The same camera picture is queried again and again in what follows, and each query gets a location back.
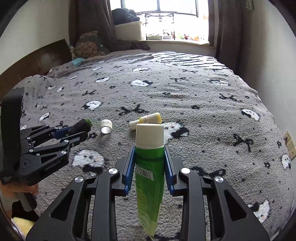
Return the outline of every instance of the wooden headboard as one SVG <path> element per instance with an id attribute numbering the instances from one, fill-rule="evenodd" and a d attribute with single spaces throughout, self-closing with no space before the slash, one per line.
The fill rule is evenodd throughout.
<path id="1" fill-rule="evenodd" d="M 0 75 L 0 100 L 24 78 L 45 75 L 51 68 L 71 60 L 72 55 L 64 39 L 28 54 Z"/>

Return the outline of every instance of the curtain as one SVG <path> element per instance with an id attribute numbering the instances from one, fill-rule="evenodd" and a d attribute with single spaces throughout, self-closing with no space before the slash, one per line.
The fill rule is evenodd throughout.
<path id="1" fill-rule="evenodd" d="M 216 58 L 234 73 L 237 72 L 241 52 L 244 3 L 243 0 L 218 0 L 219 19 L 215 19 L 219 21 Z"/>
<path id="2" fill-rule="evenodd" d="M 149 50 L 145 42 L 121 40 L 115 37 L 109 0 L 79 0 L 79 35 L 98 30 L 110 52 L 142 49 Z"/>
<path id="3" fill-rule="evenodd" d="M 209 42 L 210 46 L 215 46 L 215 5 L 214 0 L 208 0 L 209 6 Z"/>

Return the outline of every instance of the window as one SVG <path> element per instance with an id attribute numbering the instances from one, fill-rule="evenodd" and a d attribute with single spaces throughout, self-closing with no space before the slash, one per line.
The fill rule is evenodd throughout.
<path id="1" fill-rule="evenodd" d="M 208 0 L 110 0 L 111 10 L 134 10 L 146 37 L 208 41 Z"/>
<path id="2" fill-rule="evenodd" d="M 175 12 L 198 16 L 198 0 L 110 0 L 111 10 L 128 8 L 135 12 Z"/>

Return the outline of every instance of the yellow tube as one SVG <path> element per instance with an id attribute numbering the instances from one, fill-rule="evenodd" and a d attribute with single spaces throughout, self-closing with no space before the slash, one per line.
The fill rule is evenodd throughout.
<path id="1" fill-rule="evenodd" d="M 157 113 L 154 113 L 154 114 L 151 114 L 151 115 L 146 115 L 146 116 L 140 117 L 138 120 L 131 121 L 130 122 L 130 128 L 133 131 L 133 130 L 136 129 L 137 124 L 140 124 L 140 123 L 161 124 L 161 122 L 162 122 L 161 116 L 157 112 Z"/>

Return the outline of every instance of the electrical outlet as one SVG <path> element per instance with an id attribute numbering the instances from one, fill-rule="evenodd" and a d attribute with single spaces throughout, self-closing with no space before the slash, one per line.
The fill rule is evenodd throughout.
<path id="1" fill-rule="evenodd" d="M 296 156 L 296 148 L 293 146 L 289 151 L 290 159 L 292 160 Z"/>
<path id="2" fill-rule="evenodd" d="M 254 1 L 253 0 L 246 0 L 246 8 L 254 10 Z"/>
<path id="3" fill-rule="evenodd" d="M 293 146 L 295 146 L 294 142 L 293 142 L 292 138 L 290 138 L 290 140 L 288 140 L 288 142 L 287 142 L 288 150 L 290 151 L 293 148 Z"/>
<path id="4" fill-rule="evenodd" d="M 285 134 L 284 134 L 284 140 L 286 140 L 286 143 L 291 139 L 291 135 L 290 135 L 290 132 L 287 131 Z"/>

